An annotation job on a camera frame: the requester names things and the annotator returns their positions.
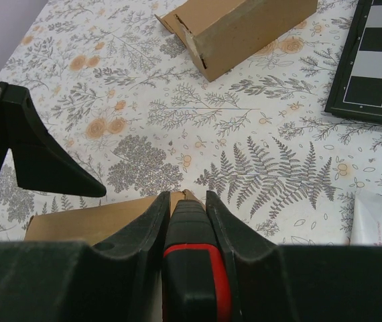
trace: floral pattern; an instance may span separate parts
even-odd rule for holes
[[[183,2],[49,0],[0,81],[31,90],[48,131],[108,193],[24,191],[8,156],[0,240],[22,239],[32,215],[212,189],[273,242],[348,241],[356,191],[382,195],[382,125],[323,112],[358,1],[319,0],[212,83],[154,17]]]

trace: tablecloth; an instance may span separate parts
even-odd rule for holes
[[[154,17],[183,2],[48,2],[0,81],[31,90],[49,132],[108,193],[19,189],[8,155],[0,240],[22,239],[32,215],[166,190],[204,201],[210,189],[275,243],[348,243],[356,191],[382,194],[382,125],[323,112],[357,0],[320,0],[212,83]]]

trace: white plastic bag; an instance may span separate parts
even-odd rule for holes
[[[357,192],[351,245],[382,246],[382,196]]]

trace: open cardboard box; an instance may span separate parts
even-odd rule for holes
[[[32,217],[25,241],[83,239],[97,244],[138,218],[157,196]],[[179,200],[198,200],[189,190],[170,194],[170,215]]]
[[[214,81],[316,12],[318,0],[187,0],[157,19]]]

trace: checkerboard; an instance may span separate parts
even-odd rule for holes
[[[361,0],[325,111],[382,121],[382,0]]]

